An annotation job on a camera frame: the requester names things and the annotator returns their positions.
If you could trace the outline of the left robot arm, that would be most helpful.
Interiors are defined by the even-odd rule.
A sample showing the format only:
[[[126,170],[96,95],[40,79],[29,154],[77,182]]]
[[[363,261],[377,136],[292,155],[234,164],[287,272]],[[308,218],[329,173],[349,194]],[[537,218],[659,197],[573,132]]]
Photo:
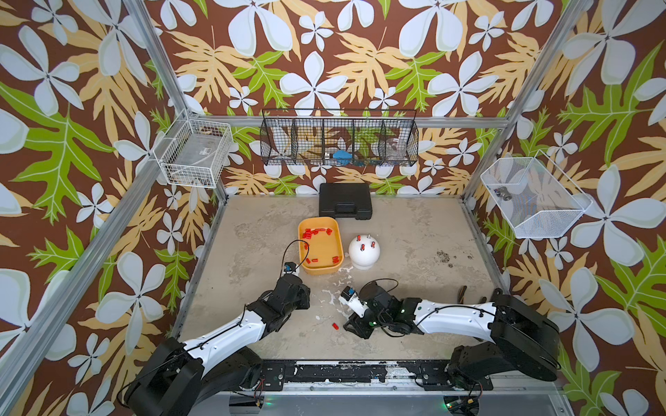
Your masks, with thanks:
[[[261,364],[248,347],[280,331],[294,311],[308,308],[310,288],[286,273],[218,329],[184,343],[166,338],[116,401],[135,415],[187,415],[218,391],[238,388]]]

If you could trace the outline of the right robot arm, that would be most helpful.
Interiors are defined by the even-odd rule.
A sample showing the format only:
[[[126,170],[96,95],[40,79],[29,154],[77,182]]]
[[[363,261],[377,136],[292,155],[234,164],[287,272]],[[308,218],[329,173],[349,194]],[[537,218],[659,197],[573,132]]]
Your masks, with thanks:
[[[487,376],[519,371],[539,381],[556,381],[560,329],[519,299],[499,293],[489,303],[434,303],[398,299],[377,283],[361,291],[346,287],[340,302],[351,309],[344,329],[368,339],[377,329],[390,336],[453,334],[478,344],[459,346],[445,368],[447,381],[471,388]]]

